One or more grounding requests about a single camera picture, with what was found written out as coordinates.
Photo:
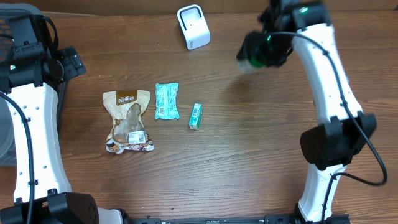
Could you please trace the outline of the green lid jar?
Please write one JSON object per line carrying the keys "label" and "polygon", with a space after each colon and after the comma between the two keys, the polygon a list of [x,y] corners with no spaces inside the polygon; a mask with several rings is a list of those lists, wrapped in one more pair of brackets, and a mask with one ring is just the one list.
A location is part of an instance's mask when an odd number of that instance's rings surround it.
{"label": "green lid jar", "polygon": [[238,68],[245,73],[252,73],[265,67],[262,62],[249,59],[238,60]]}

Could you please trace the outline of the snack packet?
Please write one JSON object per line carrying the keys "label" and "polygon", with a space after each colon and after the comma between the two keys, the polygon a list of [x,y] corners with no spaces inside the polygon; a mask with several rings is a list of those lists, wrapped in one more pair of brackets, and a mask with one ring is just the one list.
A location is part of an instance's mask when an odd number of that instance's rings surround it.
{"label": "snack packet", "polygon": [[150,102],[145,90],[118,90],[103,93],[103,104],[113,120],[106,140],[106,150],[120,154],[124,151],[153,151],[154,143],[141,120]]}

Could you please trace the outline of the teal tissue pack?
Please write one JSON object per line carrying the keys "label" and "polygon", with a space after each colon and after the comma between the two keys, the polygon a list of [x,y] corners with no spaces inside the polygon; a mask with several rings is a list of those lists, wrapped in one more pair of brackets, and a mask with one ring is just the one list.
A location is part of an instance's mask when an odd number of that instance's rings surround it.
{"label": "teal tissue pack", "polygon": [[180,119],[177,109],[178,83],[155,84],[155,120]]}

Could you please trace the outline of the small kleenex tissue pack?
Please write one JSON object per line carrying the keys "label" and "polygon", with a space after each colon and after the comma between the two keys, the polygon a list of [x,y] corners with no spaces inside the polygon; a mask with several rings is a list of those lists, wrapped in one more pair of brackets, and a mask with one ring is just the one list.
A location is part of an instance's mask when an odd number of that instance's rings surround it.
{"label": "small kleenex tissue pack", "polygon": [[193,105],[192,113],[190,116],[190,120],[188,122],[188,126],[192,130],[198,130],[201,124],[201,118],[203,114],[203,107],[200,103],[195,103]]}

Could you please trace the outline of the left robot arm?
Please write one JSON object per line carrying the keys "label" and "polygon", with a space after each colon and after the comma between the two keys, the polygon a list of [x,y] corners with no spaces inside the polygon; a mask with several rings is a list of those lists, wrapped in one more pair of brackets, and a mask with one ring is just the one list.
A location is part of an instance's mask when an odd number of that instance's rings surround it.
{"label": "left robot arm", "polygon": [[1,97],[7,101],[16,144],[14,205],[2,223],[127,223],[122,210],[99,208],[89,194],[72,192],[60,155],[59,84],[86,68],[73,47],[58,47],[47,16],[12,15],[13,46],[1,62]]}

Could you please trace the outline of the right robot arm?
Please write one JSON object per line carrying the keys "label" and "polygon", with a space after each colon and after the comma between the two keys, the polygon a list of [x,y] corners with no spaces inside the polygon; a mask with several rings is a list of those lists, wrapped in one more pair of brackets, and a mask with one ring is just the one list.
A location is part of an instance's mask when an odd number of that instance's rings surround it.
{"label": "right robot arm", "polygon": [[321,1],[271,1],[259,16],[262,30],[248,33],[237,53],[241,70],[280,67],[296,53],[307,74],[317,126],[302,133],[308,162],[305,189],[292,215],[267,215],[266,223],[349,223],[331,211],[339,179],[376,129],[345,74],[328,9]]}

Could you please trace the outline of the white barcode scanner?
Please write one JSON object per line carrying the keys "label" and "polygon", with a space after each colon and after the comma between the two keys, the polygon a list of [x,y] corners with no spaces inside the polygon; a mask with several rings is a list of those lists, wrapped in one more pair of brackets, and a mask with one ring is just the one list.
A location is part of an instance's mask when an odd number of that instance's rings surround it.
{"label": "white barcode scanner", "polygon": [[210,43],[210,30],[199,5],[192,4],[179,9],[177,19],[188,50]]}

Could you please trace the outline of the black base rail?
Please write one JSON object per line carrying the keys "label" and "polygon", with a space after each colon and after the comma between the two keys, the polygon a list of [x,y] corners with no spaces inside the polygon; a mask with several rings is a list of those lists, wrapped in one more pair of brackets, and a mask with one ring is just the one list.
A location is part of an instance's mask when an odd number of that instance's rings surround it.
{"label": "black base rail", "polygon": [[160,218],[127,218],[123,223],[130,224],[305,224],[312,223],[294,215],[265,215],[251,218],[194,218],[162,220]]}

